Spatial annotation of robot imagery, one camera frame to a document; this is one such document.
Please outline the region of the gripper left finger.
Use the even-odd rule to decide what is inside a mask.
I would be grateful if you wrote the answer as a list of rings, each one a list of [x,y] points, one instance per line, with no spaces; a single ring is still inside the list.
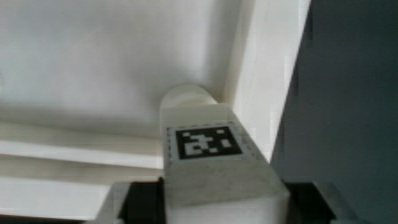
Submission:
[[[94,224],[167,224],[162,179],[112,185]]]

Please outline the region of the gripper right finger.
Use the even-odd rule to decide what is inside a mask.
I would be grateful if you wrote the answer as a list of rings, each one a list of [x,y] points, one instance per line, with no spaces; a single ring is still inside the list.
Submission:
[[[331,183],[286,182],[286,187],[290,190],[286,224],[368,224]]]

